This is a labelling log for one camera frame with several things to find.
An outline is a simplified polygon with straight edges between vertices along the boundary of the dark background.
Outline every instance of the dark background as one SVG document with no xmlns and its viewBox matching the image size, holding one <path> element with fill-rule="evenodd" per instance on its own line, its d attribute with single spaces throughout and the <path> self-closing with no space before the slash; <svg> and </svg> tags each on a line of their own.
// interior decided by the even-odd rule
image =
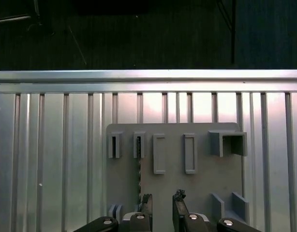
<svg viewBox="0 0 297 232">
<path fill-rule="evenodd" d="M 47 2 L 52 36 L 0 24 L 0 70 L 297 69 L 297 0 L 238 0 L 235 65 L 216 0 Z M 23 13 L 0 0 L 0 17 Z"/>
</svg>

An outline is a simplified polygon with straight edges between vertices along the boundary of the horizontal metal beam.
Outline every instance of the horizontal metal beam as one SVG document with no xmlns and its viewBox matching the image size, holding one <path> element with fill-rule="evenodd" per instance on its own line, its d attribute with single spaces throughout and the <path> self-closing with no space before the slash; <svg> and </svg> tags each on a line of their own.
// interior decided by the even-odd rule
<svg viewBox="0 0 297 232">
<path fill-rule="evenodd" d="M 141 82 L 93 84 L 0 84 L 0 93 L 297 92 L 297 82 Z"/>
<path fill-rule="evenodd" d="M 0 71 L 1 83 L 297 82 L 297 70 Z"/>
</svg>

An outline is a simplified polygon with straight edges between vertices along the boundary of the corrugated metal wall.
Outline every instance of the corrugated metal wall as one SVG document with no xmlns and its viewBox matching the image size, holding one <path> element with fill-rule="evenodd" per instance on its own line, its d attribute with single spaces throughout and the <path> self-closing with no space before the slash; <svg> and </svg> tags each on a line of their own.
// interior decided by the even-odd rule
<svg viewBox="0 0 297 232">
<path fill-rule="evenodd" d="M 216 121 L 248 133 L 251 225 L 297 232 L 297 92 L 0 94 L 0 231 L 71 232 L 105 213 L 107 125 Z"/>
</svg>

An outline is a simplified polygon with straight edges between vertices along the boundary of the gray plastic part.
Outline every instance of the gray plastic part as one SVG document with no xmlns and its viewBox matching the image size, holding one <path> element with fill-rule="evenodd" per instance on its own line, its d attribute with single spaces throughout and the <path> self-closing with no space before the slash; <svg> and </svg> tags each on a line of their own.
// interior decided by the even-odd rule
<svg viewBox="0 0 297 232">
<path fill-rule="evenodd" d="M 134 158 L 138 158 L 138 155 L 140 155 L 140 158 L 144 158 L 145 156 L 145 132 L 144 131 L 140 131 L 140 132 L 135 132 L 134 133 Z"/>
<path fill-rule="evenodd" d="M 122 132 L 112 132 L 108 135 L 109 158 L 121 157 L 121 134 Z"/>
<path fill-rule="evenodd" d="M 124 155 L 120 159 L 107 159 L 108 207 L 123 204 L 125 212 L 134 211 L 139 183 L 138 159 L 134 158 L 134 133 L 145 131 L 145 157 L 140 163 L 141 195 L 156 196 L 153 200 L 153 231 L 173 232 L 169 215 L 172 212 L 172 196 L 177 189 L 186 191 L 184 201 L 190 212 L 204 214 L 211 221 L 213 192 L 224 202 L 226 210 L 234 212 L 232 192 L 242 194 L 243 159 L 234 155 L 223 158 L 211 155 L 209 131 L 240 132 L 238 124 L 111 124 L 107 127 L 107 134 L 116 131 L 122 132 Z M 186 174 L 185 134 L 194 134 L 196 138 L 198 172 L 195 174 Z"/>
<path fill-rule="evenodd" d="M 116 208 L 117 206 L 115 204 L 110 206 L 109 212 L 108 212 L 108 216 L 115 218 L 116 217 Z"/>
<path fill-rule="evenodd" d="M 209 133 L 212 155 L 219 157 L 229 155 L 246 156 L 247 141 L 245 132 L 211 130 Z"/>
<path fill-rule="evenodd" d="M 225 217 L 225 202 L 215 193 L 212 193 L 212 217 L 215 221 Z"/>
<path fill-rule="evenodd" d="M 165 174 L 166 172 L 166 142 L 164 134 L 153 135 L 154 174 Z"/>
<path fill-rule="evenodd" d="M 212 217 L 215 221 L 227 217 L 249 224 L 249 203 L 242 196 L 233 192 L 230 204 L 225 207 L 225 202 L 217 194 L 212 193 Z"/>
<path fill-rule="evenodd" d="M 196 174 L 198 171 L 197 137 L 195 134 L 184 134 L 185 173 Z"/>
<path fill-rule="evenodd" d="M 123 205 L 120 204 L 115 212 L 115 219 L 120 223 L 123 220 L 124 212 L 123 212 Z"/>
<path fill-rule="evenodd" d="M 236 192 L 232 193 L 232 209 L 245 223 L 250 223 L 249 203 Z"/>
</svg>

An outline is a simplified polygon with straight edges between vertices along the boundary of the metal screw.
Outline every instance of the metal screw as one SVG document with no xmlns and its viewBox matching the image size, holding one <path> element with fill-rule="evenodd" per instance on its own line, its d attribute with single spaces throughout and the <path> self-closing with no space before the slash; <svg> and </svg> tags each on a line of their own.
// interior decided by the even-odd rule
<svg viewBox="0 0 297 232">
<path fill-rule="evenodd" d="M 109 224 L 111 224 L 112 222 L 110 221 L 110 220 L 106 220 L 106 221 L 104 221 L 104 224 L 105 225 L 109 225 Z"/>
<path fill-rule="evenodd" d="M 232 226 L 234 223 L 232 221 L 230 221 L 230 220 L 225 220 L 224 224 L 227 225 L 227 226 Z"/>
<path fill-rule="evenodd" d="M 192 220 L 196 220 L 198 218 L 198 216 L 195 215 L 195 214 L 190 214 L 189 218 L 192 219 Z"/>
</svg>

